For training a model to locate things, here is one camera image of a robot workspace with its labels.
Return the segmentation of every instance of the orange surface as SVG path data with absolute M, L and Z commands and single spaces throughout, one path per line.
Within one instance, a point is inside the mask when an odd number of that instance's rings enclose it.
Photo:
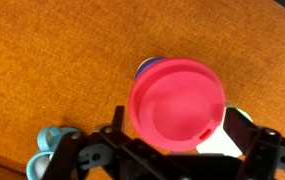
M 285 9 L 274 1 L 2 0 L 0 162 L 23 172 L 42 127 L 110 122 L 152 56 L 205 63 L 230 102 L 285 136 Z M 126 132 L 136 136 L 128 118 Z

